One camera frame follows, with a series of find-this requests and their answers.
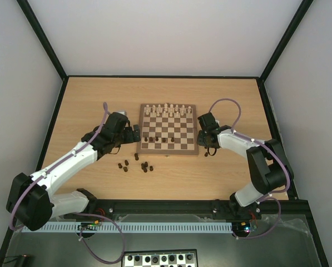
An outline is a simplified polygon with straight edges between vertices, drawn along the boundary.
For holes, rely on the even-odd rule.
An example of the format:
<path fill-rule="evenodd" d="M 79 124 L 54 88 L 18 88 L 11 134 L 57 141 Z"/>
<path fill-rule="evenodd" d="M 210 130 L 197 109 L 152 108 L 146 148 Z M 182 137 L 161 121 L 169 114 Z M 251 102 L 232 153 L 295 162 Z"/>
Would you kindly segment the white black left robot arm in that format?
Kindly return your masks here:
<path fill-rule="evenodd" d="M 105 114 L 101 124 L 85 134 L 68 153 L 30 175 L 18 174 L 12 181 L 6 209 L 32 231 L 51 218 L 86 209 L 90 193 L 74 191 L 57 194 L 58 189 L 86 166 L 95 163 L 114 148 L 140 141 L 140 128 L 131 125 L 124 113 Z"/>

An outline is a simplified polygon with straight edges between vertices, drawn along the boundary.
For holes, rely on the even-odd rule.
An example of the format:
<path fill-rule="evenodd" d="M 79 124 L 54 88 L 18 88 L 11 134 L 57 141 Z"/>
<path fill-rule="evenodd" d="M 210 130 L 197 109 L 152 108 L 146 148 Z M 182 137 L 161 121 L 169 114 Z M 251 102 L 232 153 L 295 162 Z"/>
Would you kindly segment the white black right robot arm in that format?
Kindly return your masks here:
<path fill-rule="evenodd" d="M 244 217 L 267 196 L 289 189 L 293 171 L 278 140 L 258 140 L 230 126 L 220 126 L 211 112 L 198 117 L 198 121 L 198 145 L 208 150 L 231 150 L 247 159 L 250 182 L 229 198 L 228 210 L 234 217 Z"/>

